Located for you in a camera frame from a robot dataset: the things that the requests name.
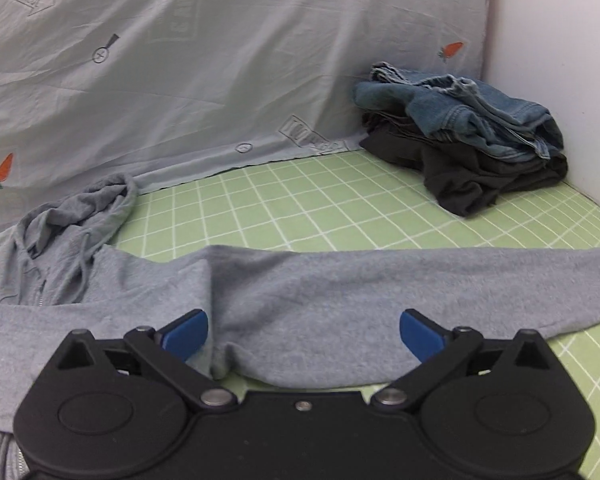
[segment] stack of clothes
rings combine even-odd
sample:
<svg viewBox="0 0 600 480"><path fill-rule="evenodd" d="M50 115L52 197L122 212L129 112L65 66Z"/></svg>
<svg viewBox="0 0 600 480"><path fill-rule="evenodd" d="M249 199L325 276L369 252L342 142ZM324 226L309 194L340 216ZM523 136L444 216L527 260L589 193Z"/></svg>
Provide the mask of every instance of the stack of clothes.
<svg viewBox="0 0 600 480"><path fill-rule="evenodd" d="M567 174L547 108L477 80L372 67L356 86L373 155L424 174L440 206L470 216L507 191L553 186Z"/></svg>

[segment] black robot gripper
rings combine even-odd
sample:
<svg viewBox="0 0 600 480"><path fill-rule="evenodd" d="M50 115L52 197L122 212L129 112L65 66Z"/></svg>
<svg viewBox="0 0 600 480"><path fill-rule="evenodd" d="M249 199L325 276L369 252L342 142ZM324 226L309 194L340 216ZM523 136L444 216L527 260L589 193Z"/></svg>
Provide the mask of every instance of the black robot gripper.
<svg viewBox="0 0 600 480"><path fill-rule="evenodd" d="M30 388L14 435L35 480L575 480L595 424L535 330L488 340L415 310L422 364L371 397L248 392L186 364L204 312L122 339L73 330Z"/></svg>

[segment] dark folded garment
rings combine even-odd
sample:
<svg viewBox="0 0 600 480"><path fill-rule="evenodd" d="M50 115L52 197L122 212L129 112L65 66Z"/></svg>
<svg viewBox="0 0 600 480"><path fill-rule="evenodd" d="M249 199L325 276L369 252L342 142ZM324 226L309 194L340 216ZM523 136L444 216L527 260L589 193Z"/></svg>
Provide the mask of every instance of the dark folded garment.
<svg viewBox="0 0 600 480"><path fill-rule="evenodd" d="M438 204L459 216L493 205L504 192L554 186L567 174L563 155L508 163L464 142L427 139L407 118L401 118L400 127L378 114L366 114L364 120L369 137L360 146L386 162L421 171Z"/></svg>

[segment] blue gripper pad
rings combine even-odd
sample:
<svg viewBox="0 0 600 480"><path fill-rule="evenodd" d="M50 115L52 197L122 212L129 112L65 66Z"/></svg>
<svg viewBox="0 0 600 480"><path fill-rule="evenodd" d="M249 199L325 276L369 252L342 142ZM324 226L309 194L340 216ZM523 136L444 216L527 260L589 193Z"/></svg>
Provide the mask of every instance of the blue gripper pad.
<svg viewBox="0 0 600 480"><path fill-rule="evenodd" d="M444 335L425 325L408 310L400 316L400 338L421 363L445 347Z"/></svg>
<svg viewBox="0 0 600 480"><path fill-rule="evenodd" d="M209 320L202 310L195 310L160 330L160 347L186 361L202 348L206 341Z"/></svg>

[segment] gray hoodie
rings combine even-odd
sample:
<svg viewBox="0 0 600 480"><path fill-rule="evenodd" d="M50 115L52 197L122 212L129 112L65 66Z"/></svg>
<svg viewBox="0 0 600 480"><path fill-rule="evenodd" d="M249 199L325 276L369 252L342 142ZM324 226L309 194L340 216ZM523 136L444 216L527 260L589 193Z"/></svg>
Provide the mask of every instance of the gray hoodie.
<svg viewBox="0 0 600 480"><path fill-rule="evenodd" d="M0 480L26 470L13 415L69 330L119 338L194 308L210 333L189 364L290 388L380 383L417 365L398 319L417 308L486 336L600 322L600 250L285 253L210 246L168 263L106 241L136 197L113 175L23 218L0 251Z"/></svg>

